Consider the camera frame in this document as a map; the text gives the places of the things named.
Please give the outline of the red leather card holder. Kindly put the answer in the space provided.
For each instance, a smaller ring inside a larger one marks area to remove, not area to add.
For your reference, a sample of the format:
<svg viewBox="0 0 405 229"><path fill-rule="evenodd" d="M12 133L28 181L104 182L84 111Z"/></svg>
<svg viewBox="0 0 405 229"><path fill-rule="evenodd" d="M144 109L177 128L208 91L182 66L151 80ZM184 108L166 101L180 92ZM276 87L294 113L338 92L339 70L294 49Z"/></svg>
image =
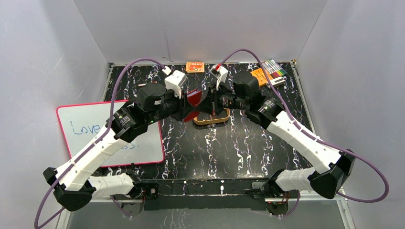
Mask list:
<svg viewBox="0 0 405 229"><path fill-rule="evenodd" d="M183 119L184 122L189 122L200 114L200 112L196 110L196 107L200 103L201 97L201 90L194 89L187 93L187 104L185 108L185 117Z"/></svg>

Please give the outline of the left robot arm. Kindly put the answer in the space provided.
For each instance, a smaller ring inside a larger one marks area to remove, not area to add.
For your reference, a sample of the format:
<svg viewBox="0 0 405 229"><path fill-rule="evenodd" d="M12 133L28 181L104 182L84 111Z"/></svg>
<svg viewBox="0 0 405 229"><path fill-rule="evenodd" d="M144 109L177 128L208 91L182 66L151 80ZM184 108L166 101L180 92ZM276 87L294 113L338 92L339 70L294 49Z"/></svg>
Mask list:
<svg viewBox="0 0 405 229"><path fill-rule="evenodd" d="M94 172L114 153L144 134L148 126L171 117L188 122L198 115L195 110L202 92L185 92L187 77L174 71L164 84L147 83L137 95L127 100L100 132L82 150L63 165L44 170L43 175L52 187L56 201L68 211L76 211L93 198L124 195L139 198L146 186L134 172L95 177Z"/></svg>

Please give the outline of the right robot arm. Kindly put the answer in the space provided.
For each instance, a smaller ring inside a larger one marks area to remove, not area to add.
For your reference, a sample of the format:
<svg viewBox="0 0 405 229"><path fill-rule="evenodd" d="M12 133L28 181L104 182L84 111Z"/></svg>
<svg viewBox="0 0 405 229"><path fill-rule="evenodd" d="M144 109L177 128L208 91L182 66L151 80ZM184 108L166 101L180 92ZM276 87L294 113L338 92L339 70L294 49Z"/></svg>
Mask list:
<svg viewBox="0 0 405 229"><path fill-rule="evenodd" d="M251 122L280 137L312 165L306 169L278 170L265 185L253 188L251 193L280 198L292 190L307 190L333 199L350 175L355 157L321 144L318 136L288 116L280 101L262 94L251 73L234 75L230 89L225 85L227 69L216 64L210 72L216 83L207 88L206 97L197 105L198 111L218 115L225 108L243 110Z"/></svg>

